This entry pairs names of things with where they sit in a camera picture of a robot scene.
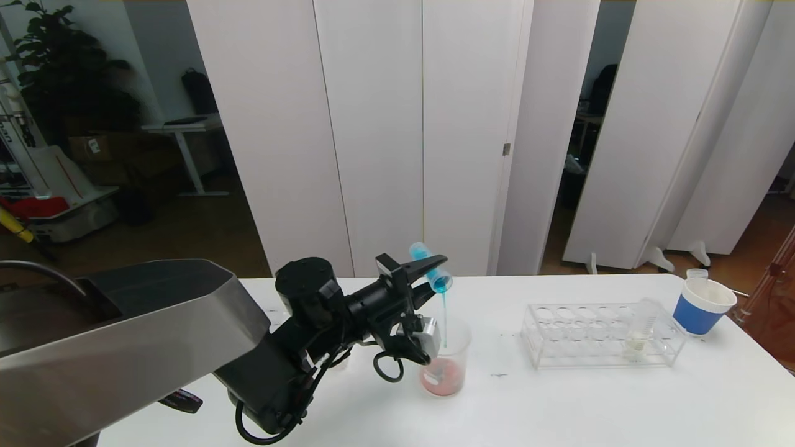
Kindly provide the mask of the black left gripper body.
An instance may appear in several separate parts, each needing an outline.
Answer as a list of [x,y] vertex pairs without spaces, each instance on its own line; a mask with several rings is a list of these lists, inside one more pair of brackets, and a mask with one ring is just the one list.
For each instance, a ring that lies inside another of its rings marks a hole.
[[415,311],[414,290],[406,265],[386,253],[376,257],[379,275],[347,296],[347,309],[356,323],[396,323]]

